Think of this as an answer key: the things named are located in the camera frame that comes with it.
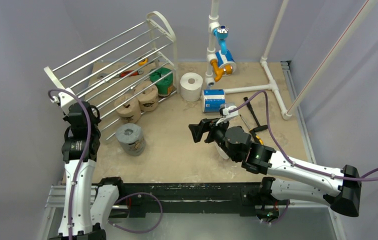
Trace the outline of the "brown roll with print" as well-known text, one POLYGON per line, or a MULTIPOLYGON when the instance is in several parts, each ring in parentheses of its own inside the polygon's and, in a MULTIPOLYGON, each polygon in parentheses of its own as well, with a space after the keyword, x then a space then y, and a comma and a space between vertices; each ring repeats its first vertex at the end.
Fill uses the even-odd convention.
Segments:
MULTIPOLYGON (((130 93, 124 94, 123 96, 115 100, 114 106, 117 107, 121 105, 123 102, 127 101, 132 96, 133 95, 130 93)), ((116 112, 123 123, 135 124, 141 118, 141 109, 137 98, 132 98, 124 105, 121 105, 119 108, 116 109, 116 112)))

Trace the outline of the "green paper roll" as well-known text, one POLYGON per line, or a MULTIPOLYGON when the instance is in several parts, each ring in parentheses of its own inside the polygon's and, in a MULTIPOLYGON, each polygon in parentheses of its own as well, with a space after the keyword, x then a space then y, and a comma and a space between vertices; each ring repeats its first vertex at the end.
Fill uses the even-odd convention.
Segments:
POLYGON ((173 71, 166 67, 161 67, 149 75, 149 80, 155 83, 160 97, 168 97, 173 91, 173 71))

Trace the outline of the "grey paper roll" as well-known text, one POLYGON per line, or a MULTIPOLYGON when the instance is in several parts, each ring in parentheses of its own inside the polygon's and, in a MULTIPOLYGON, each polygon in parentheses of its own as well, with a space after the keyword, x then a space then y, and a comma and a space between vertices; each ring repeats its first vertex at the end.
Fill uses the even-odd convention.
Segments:
POLYGON ((134 123, 120 126, 115 137, 125 153, 131 156, 140 156, 146 148, 146 140, 142 128, 134 123))

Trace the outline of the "white metal shelf rack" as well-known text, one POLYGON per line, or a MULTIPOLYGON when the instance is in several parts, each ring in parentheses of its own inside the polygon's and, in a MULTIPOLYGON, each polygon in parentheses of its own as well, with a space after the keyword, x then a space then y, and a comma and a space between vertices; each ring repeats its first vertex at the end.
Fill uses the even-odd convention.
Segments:
POLYGON ((75 102, 68 94, 95 105, 100 112, 99 130, 103 141, 111 140, 121 124, 116 100, 125 94, 135 99, 136 86, 154 86, 172 77, 172 94, 180 92, 176 34, 158 12, 118 35, 100 43, 57 67, 44 72, 58 89, 54 98, 64 112, 75 102))

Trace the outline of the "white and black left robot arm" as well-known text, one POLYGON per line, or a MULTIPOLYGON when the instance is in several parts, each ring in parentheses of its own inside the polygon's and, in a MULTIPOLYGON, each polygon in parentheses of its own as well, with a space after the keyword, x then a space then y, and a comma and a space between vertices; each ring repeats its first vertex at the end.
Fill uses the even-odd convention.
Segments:
POLYGON ((101 132, 98 109, 84 101, 74 103, 64 117, 70 125, 64 133, 63 155, 66 175, 65 201, 56 240, 105 240, 105 225, 113 205, 126 199, 120 177, 103 178, 92 195, 101 132))

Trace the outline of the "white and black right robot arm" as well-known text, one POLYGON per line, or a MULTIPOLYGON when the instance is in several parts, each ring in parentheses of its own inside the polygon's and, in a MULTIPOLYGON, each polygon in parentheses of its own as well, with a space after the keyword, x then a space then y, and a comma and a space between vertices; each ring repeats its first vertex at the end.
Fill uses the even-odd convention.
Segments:
POLYGON ((360 214, 361 182, 358 169, 326 167, 285 155, 282 151, 255 142, 241 126, 230 127, 217 118, 202 119, 188 126, 195 143, 207 134, 205 143, 215 143, 233 162, 252 174, 264 177, 257 196, 265 204, 297 199, 329 206, 347 217, 360 214))

